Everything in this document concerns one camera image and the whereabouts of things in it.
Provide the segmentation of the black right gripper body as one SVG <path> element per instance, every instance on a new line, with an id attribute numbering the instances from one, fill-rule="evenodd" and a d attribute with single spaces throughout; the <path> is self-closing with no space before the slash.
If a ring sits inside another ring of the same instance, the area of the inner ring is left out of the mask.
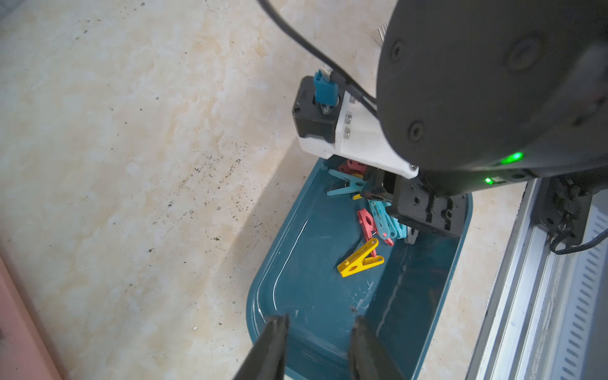
<path id="1" fill-rule="evenodd" d="M 406 178 L 370 168 L 362 197 L 389 203 L 386 213 L 400 223 L 443 237 L 460 238 L 466 226 L 468 195 L 450 172 L 422 171 Z"/>

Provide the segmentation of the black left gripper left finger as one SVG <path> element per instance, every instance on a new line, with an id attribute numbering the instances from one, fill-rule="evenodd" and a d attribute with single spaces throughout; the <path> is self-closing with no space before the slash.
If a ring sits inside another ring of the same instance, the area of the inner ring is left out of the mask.
<path id="1" fill-rule="evenodd" d="M 264 331 L 234 375 L 234 380 L 284 378 L 289 323 L 287 314 L 269 318 Z"/>

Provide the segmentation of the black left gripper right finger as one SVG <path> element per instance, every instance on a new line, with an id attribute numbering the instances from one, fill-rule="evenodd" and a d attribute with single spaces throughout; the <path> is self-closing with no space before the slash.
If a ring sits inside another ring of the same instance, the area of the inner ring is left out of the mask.
<path id="1" fill-rule="evenodd" d="M 351 330 L 348 366 L 351 379 L 403 379 L 363 316 L 356 318 Z"/>

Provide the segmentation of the red clothespin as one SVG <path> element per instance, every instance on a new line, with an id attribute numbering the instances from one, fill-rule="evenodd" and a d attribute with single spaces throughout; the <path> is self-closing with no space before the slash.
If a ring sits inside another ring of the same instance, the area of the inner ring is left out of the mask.
<path id="1" fill-rule="evenodd" d="M 357 218 L 361 226 L 364 238 L 368 242 L 372 238 L 379 238 L 386 245 L 393 247 L 394 241 L 389 237 L 383 237 L 379 234 L 375 219 L 367 209 L 361 209 L 357 212 Z"/>
<path id="2" fill-rule="evenodd" d="M 365 174 L 365 172 L 367 172 L 367 166 L 358 161 L 348 159 L 342 163 L 337 170 L 344 174 L 362 176 Z"/>

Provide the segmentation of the teal clothespin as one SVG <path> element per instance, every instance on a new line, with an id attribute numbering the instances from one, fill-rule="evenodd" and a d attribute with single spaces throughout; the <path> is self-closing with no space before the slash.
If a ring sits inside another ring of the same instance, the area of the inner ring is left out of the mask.
<path id="1" fill-rule="evenodd" d="M 329 190 L 326 191 L 327 196 L 360 194 L 366 185 L 365 180 L 351 174 L 346 174 L 335 169 L 330 169 L 328 173 L 339 180 L 339 183 L 330 186 Z"/>
<path id="2" fill-rule="evenodd" d="M 391 227 L 391 239 L 404 239 L 408 237 L 408 226 L 405 226 L 399 223 L 398 220 L 392 219 L 392 227 Z"/>
<path id="3" fill-rule="evenodd" d="M 381 200 L 369 200 L 368 203 L 379 237 L 382 240 L 396 239 L 398 237 L 397 228 L 394 225 L 393 218 L 386 212 L 386 208 L 390 204 Z"/>

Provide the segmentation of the yellow clothespin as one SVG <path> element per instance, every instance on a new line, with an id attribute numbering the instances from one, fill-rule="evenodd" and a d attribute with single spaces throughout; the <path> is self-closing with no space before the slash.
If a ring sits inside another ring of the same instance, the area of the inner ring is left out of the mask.
<path id="1" fill-rule="evenodd" d="M 385 259 L 383 256 L 373 255 L 378 244 L 379 241 L 376 238 L 367 241 L 337 266 L 339 274 L 343 278 L 346 278 L 384 264 Z"/>

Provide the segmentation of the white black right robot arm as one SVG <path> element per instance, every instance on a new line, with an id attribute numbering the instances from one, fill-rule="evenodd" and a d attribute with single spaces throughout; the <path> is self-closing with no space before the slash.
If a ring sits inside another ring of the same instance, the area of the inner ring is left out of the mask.
<path id="1" fill-rule="evenodd" d="M 607 187 L 605 1 L 400 1 L 376 84 L 389 145 L 419 173 L 388 213 L 458 236 L 468 193 L 535 178 Z"/>

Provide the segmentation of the teal plastic storage box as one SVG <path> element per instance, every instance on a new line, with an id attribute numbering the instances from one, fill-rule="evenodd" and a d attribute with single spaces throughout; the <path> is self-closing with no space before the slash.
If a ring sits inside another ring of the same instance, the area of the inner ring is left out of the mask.
<path id="1" fill-rule="evenodd" d="M 250 338 L 271 316 L 287 315 L 288 375 L 346 379 L 350 332 L 364 316 L 403 377 L 415 379 L 464 240 L 422 233 L 412 245 L 381 244 L 381 266 L 342 277 L 338 264 L 364 243 L 357 213 L 367 202 L 328 195 L 340 163 L 336 156 L 316 163 L 256 274 L 245 312 Z"/>

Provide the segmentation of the pink plastic tray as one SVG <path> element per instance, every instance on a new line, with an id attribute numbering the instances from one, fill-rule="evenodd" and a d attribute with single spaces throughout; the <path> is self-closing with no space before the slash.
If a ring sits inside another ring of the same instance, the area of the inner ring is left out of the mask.
<path id="1" fill-rule="evenodd" d="M 5 263 L 1 263 L 1 378 L 63 378 Z"/>

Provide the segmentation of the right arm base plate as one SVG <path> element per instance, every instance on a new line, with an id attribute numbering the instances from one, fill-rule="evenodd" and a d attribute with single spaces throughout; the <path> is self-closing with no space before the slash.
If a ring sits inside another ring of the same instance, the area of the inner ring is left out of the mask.
<path id="1" fill-rule="evenodd" d="M 541 180 L 531 216 L 533 225 L 567 248 L 581 245 L 593 196 L 607 189 L 607 168 Z"/>

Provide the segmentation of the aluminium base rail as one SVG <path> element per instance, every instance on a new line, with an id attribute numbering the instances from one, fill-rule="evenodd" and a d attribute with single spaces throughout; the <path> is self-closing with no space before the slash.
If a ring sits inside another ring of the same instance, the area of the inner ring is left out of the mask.
<path id="1" fill-rule="evenodd" d="M 607 377 L 607 243 L 553 253 L 531 221 L 540 189 L 527 185 L 468 379 Z"/>

